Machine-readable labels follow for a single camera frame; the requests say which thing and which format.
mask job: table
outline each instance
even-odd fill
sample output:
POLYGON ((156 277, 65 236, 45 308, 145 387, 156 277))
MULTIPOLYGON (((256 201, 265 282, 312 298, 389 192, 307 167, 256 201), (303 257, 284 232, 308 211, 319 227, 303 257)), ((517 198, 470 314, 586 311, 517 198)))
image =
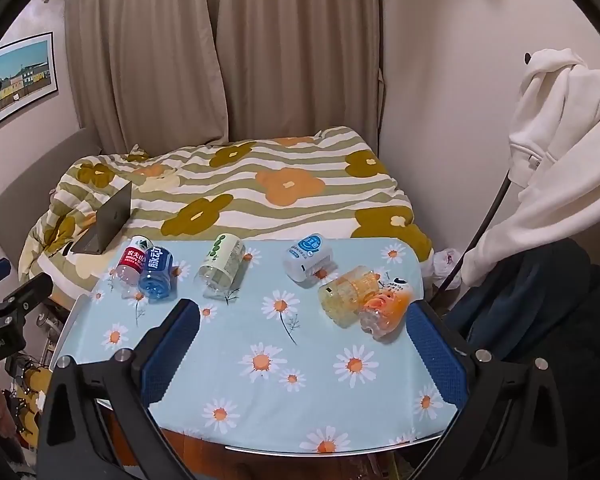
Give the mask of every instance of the table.
POLYGON ((289 242, 247 241, 238 290, 212 300, 194 279, 211 242, 163 242, 174 256, 172 296, 122 300, 106 272, 89 298, 78 299, 56 354, 78 363, 108 359, 189 298, 202 322, 164 399, 150 408, 162 428, 233 449, 302 456, 400 447, 443 431, 456 408, 442 401, 404 327, 378 342, 358 324, 338 327, 317 299, 319 283, 356 265, 406 279, 421 298, 413 251, 390 238, 329 243, 338 269, 298 285, 280 263, 289 242))

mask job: metal screw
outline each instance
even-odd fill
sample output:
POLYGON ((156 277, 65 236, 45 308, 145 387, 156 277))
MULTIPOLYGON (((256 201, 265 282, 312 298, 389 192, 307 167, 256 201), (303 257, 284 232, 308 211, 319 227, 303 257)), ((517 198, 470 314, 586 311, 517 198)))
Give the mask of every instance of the metal screw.
POLYGON ((534 363, 536 364, 536 367, 540 370, 547 370, 547 368, 549 367, 549 363, 546 361, 546 359, 542 359, 541 357, 537 358, 534 361, 534 363))
POLYGON ((116 361, 123 363, 124 361, 128 361, 132 353, 133 352, 129 348, 121 348, 115 354, 113 354, 113 358, 116 361))
POLYGON ((70 363, 71 358, 68 355, 63 355, 61 358, 58 359, 56 366, 58 368, 67 368, 70 363))
POLYGON ((488 350, 483 350, 483 349, 476 350, 475 357, 481 363, 488 363, 489 361, 491 361, 491 352, 489 352, 488 350))

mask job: beige curtain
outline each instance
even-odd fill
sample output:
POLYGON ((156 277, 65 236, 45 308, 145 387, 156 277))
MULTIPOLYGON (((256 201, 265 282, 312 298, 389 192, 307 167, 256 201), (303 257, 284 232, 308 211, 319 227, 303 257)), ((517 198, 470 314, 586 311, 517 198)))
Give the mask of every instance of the beige curtain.
POLYGON ((108 153, 226 141, 226 99, 206 0, 66 0, 82 126, 108 153))
POLYGON ((355 129, 377 150, 378 0, 220 0, 230 140, 355 129))

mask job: blue gripper pad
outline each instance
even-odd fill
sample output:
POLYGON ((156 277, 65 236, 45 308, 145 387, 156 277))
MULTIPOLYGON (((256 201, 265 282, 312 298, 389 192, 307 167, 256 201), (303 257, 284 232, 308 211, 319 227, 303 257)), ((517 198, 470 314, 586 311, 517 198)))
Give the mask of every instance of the blue gripper pad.
POLYGON ((158 327, 136 346, 131 376, 142 405, 159 402, 200 328, 200 310, 191 300, 180 300, 158 327))
POLYGON ((444 401, 461 410, 468 396, 466 372, 419 303, 407 308, 407 333, 444 401))

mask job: striped blanket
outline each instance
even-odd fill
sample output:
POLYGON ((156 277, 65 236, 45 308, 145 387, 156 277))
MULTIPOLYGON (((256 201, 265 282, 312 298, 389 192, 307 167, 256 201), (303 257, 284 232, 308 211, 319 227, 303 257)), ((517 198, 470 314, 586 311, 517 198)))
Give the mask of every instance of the striped blanket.
MULTIPOLYGON (((29 232, 18 272, 21 280, 50 274, 52 297, 70 308, 110 271, 112 255, 131 236, 213 240, 223 232, 240 238, 298 239, 313 232, 392 237, 410 245, 421 262, 431 251, 397 182, 356 132, 340 127, 313 137, 181 148, 154 158, 133 150, 78 160, 29 232), (129 181, 132 216, 107 251, 67 250, 129 181)), ((399 243, 388 248, 387 258, 400 258, 401 250, 399 243)))

